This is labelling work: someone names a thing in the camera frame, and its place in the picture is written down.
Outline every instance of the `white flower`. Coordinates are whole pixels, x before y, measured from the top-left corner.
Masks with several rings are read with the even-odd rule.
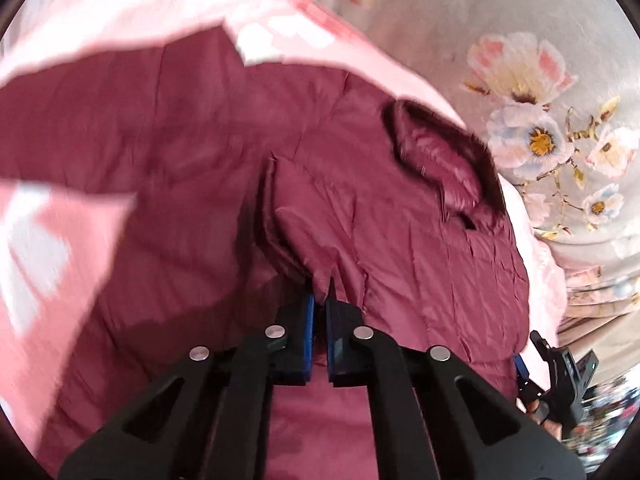
[[[590,223],[606,224],[620,214],[625,198],[618,189],[618,184],[609,184],[584,199],[582,210]]]
[[[522,197],[533,227],[540,227],[551,214],[551,206],[545,198],[541,193],[525,193]]]
[[[526,180],[566,162],[574,151],[542,106],[517,103],[496,110],[486,130],[498,167]]]
[[[578,81],[566,72],[564,58],[548,41],[515,32],[483,36],[466,62],[491,93],[507,102],[547,104]]]
[[[48,187],[18,184],[0,219],[0,296],[18,336],[38,317],[40,298],[55,293],[68,261],[68,246],[34,218],[49,195]]]
[[[640,130],[612,130],[605,124],[600,131],[600,139],[585,162],[592,170],[599,171],[609,178],[620,178],[634,160],[639,140]]]

